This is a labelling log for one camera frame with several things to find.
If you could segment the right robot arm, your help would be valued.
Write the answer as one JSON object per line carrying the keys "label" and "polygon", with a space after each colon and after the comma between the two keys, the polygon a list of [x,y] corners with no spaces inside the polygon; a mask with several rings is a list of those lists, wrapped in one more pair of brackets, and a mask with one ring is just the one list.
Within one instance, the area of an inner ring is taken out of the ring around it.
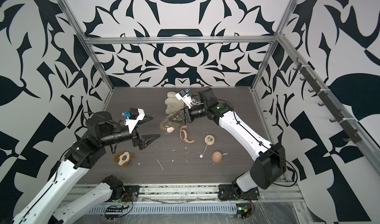
{"label": "right robot arm", "polygon": [[195,119],[207,117],[230,133],[253,160],[251,169],[232,182],[235,192],[247,193],[254,188],[267,189],[285,174],[290,166],[285,149],[279,143],[272,144],[249,127],[236,113],[233,105],[218,99],[211,88],[192,94],[182,89],[173,96],[184,107],[170,117],[170,121],[187,125]]}

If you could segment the cream lid with straw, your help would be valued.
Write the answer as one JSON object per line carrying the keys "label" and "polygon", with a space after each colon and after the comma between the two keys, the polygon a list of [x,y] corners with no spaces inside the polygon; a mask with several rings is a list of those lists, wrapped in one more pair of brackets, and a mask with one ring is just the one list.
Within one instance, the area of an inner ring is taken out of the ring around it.
{"label": "cream lid with straw", "polygon": [[207,148],[215,143],[215,137],[213,135],[206,135],[204,138],[204,142],[205,148],[203,153],[199,156],[200,158],[203,158]]}

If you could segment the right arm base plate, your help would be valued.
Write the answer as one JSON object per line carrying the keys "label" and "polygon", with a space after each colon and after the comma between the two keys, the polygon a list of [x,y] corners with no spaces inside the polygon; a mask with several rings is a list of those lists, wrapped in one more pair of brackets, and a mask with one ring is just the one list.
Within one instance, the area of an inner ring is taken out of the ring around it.
{"label": "right arm base plate", "polygon": [[258,188],[253,188],[247,192],[241,191],[236,184],[220,184],[218,188],[218,199],[221,201],[258,200],[260,196]]}

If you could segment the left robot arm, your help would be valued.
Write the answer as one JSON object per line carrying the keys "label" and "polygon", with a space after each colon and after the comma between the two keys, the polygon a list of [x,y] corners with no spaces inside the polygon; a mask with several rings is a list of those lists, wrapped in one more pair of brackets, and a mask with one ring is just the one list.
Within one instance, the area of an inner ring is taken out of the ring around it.
{"label": "left robot arm", "polygon": [[91,113],[86,120],[87,131],[67,149],[57,162],[57,170],[41,191],[18,214],[2,219],[3,224],[72,224],[103,202],[122,196],[123,182],[108,176],[94,189],[71,203],[61,202],[77,183],[106,153],[106,147],[116,153],[119,143],[132,141],[134,147],[144,150],[160,137],[159,134],[140,136],[137,128],[152,116],[143,109],[131,108],[116,122],[107,111]]}

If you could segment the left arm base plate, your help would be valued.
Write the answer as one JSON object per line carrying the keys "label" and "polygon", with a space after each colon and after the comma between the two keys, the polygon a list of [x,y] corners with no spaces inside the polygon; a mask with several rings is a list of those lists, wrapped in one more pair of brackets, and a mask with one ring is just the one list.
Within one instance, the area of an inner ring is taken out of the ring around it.
{"label": "left arm base plate", "polygon": [[140,194],[139,185],[118,186],[110,197],[110,200],[120,200],[122,202],[136,201]]}

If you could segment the clear baby bottle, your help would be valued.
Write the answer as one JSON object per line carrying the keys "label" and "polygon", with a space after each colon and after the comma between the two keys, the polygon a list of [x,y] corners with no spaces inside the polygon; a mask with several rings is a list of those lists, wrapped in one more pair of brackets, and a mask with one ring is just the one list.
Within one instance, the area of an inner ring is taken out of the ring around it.
{"label": "clear baby bottle", "polygon": [[165,119],[161,121],[159,127],[163,134],[173,133],[176,129],[180,128],[181,124],[169,120],[174,114],[176,114],[176,112],[167,115]]}

